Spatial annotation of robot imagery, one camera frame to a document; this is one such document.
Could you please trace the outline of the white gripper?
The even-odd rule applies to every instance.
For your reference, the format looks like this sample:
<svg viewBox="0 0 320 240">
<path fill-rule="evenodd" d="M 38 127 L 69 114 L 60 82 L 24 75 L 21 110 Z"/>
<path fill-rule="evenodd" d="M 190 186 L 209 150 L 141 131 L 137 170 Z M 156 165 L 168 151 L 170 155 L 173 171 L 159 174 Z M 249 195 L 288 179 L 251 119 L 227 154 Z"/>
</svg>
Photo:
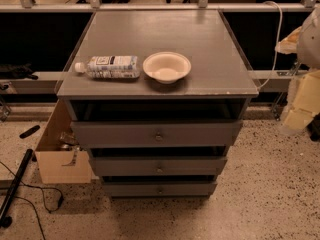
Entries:
<svg viewBox="0 0 320 240">
<path fill-rule="evenodd" d="M 275 51 L 281 54 L 297 52 L 301 27 L 279 41 Z M 302 76 L 294 76 L 288 89 L 287 105 L 281 114 L 281 131 L 296 134 L 305 129 L 320 113 L 320 70 L 312 69 Z"/>
</svg>

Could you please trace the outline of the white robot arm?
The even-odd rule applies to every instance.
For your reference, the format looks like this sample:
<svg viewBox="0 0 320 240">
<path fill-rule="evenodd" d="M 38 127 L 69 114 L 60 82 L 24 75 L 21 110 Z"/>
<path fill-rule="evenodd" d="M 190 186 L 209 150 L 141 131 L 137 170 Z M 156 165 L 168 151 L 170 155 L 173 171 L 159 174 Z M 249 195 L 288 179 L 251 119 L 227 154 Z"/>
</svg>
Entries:
<svg viewBox="0 0 320 240">
<path fill-rule="evenodd" d="M 303 76 L 292 78 L 287 106 L 281 114 L 281 131 L 295 134 L 320 113 L 320 8 L 316 7 L 300 27 L 278 42 L 275 50 L 296 53 L 298 62 L 309 67 Z"/>
</svg>

